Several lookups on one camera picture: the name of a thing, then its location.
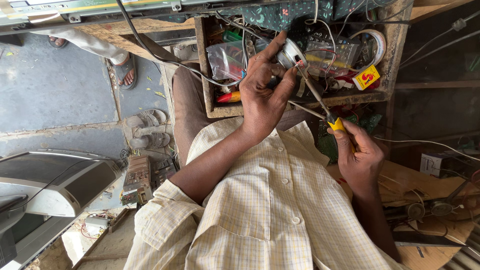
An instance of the yellow handle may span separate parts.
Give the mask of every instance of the yellow handle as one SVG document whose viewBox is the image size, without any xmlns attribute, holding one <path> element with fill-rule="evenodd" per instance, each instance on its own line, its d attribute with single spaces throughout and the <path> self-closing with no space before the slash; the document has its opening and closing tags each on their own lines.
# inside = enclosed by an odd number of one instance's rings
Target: yellow handle
<svg viewBox="0 0 480 270">
<path fill-rule="evenodd" d="M 345 127 L 343 126 L 342 124 L 342 121 L 340 120 L 340 118 L 337 118 L 335 120 L 335 123 L 330 123 L 330 121 L 328 121 L 328 124 L 330 125 L 330 127 L 333 129 L 333 130 L 342 130 L 343 132 L 347 133 Z M 350 142 L 350 146 L 352 147 L 352 152 L 355 153 L 357 152 L 355 147 L 353 146 L 352 142 Z"/>
</svg>

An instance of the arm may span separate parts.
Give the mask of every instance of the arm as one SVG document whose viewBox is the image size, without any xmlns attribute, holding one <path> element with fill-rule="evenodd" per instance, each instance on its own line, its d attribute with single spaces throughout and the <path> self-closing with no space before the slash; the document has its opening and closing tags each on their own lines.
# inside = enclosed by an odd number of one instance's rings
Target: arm
<svg viewBox="0 0 480 270">
<path fill-rule="evenodd" d="M 351 134 L 333 131 L 338 143 L 338 166 L 353 192 L 352 207 L 363 229 L 372 242 L 395 261 L 400 262 L 392 233 L 385 219 L 377 178 L 384 161 L 383 144 L 375 143 L 368 133 L 349 121 L 343 126 Z M 357 152 L 352 153 L 350 137 Z"/>
<path fill-rule="evenodd" d="M 270 61 L 287 38 L 282 31 L 266 49 L 249 60 L 247 75 L 240 83 L 243 124 L 214 147 L 183 167 L 170 181 L 201 204 L 243 153 L 259 144 L 276 127 L 295 85 L 293 68 L 285 71 Z M 266 85 L 272 75 L 283 77 L 275 91 Z"/>
</svg>

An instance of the shirt pocket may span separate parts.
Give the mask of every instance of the shirt pocket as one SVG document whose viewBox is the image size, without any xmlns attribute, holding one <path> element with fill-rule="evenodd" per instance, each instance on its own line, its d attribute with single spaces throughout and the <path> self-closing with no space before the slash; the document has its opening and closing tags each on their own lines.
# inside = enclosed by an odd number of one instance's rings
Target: shirt pocket
<svg viewBox="0 0 480 270">
<path fill-rule="evenodd" d="M 195 238 L 211 226 L 270 240 L 268 172 L 230 175 L 222 180 L 208 201 Z"/>
</svg>

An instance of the shirt button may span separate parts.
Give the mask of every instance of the shirt button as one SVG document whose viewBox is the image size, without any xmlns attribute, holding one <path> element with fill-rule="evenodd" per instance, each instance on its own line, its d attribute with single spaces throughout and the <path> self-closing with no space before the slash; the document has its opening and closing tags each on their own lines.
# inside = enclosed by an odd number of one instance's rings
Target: shirt button
<svg viewBox="0 0 480 270">
<path fill-rule="evenodd" d="M 293 222 L 293 224 L 300 224 L 300 218 L 298 218 L 298 217 L 293 217 L 293 218 L 292 218 L 292 222 Z"/>
</svg>

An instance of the sandal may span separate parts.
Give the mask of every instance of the sandal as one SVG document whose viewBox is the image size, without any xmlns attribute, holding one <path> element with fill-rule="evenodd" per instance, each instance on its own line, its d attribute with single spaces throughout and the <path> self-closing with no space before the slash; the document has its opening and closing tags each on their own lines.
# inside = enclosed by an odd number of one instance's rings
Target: sandal
<svg viewBox="0 0 480 270">
<path fill-rule="evenodd" d="M 157 109 L 144 110 L 125 119 L 127 126 L 130 128 L 160 126 L 160 124 L 165 121 L 167 121 L 166 115 L 161 110 Z"/>
<path fill-rule="evenodd" d="M 135 149 L 163 148 L 170 142 L 170 135 L 167 133 L 150 133 L 140 138 L 130 140 L 130 146 Z"/>
<path fill-rule="evenodd" d="M 123 82 L 123 84 L 119 85 L 121 90 L 130 90 L 137 85 L 137 67 L 135 66 L 135 60 L 134 60 L 134 54 L 129 52 L 130 58 L 121 66 L 116 66 L 113 65 L 113 68 L 115 69 L 115 75 L 117 78 L 120 79 L 120 81 Z M 125 81 L 123 78 L 125 78 L 125 75 L 133 69 L 133 82 L 129 85 L 125 85 Z"/>
<path fill-rule="evenodd" d="M 54 40 L 51 40 L 49 36 L 48 37 L 48 42 L 50 43 L 50 45 L 56 49 L 60 49 L 60 48 L 63 48 L 65 47 L 67 44 L 68 44 L 68 40 L 64 40 L 63 44 L 58 46 L 57 44 L 55 44 L 55 42 L 57 41 L 57 39 L 59 39 L 58 37 L 52 37 L 54 38 Z"/>
</svg>

